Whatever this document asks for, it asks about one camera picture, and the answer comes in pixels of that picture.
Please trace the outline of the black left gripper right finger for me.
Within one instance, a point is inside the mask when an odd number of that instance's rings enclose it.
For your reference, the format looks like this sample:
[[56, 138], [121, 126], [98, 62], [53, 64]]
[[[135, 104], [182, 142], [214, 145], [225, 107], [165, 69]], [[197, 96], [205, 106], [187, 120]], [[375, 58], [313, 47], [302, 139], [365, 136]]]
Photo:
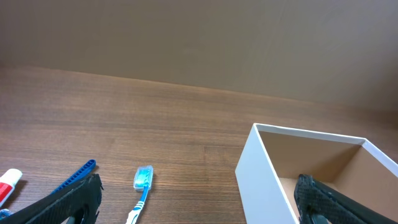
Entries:
[[397, 224], [317, 181], [311, 175], [299, 175], [294, 199], [301, 224]]

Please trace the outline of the blue white toothbrush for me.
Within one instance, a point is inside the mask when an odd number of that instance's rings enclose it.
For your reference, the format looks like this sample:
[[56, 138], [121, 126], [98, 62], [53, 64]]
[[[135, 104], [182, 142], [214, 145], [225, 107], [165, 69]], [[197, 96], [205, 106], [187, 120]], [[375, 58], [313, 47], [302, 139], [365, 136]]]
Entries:
[[144, 209], [146, 198], [152, 188], [154, 169], [152, 166], [141, 166], [137, 169], [134, 176], [133, 187], [136, 191], [142, 192], [140, 200], [136, 203], [134, 208], [129, 212], [126, 224], [136, 224], [140, 213]]

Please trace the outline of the red white toothpaste tube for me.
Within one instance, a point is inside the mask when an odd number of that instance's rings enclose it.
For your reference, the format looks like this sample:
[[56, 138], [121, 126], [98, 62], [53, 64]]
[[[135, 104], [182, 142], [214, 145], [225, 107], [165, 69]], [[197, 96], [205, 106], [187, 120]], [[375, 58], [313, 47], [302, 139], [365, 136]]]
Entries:
[[9, 169], [1, 176], [1, 206], [7, 201], [15, 190], [16, 184], [22, 177], [19, 169]]

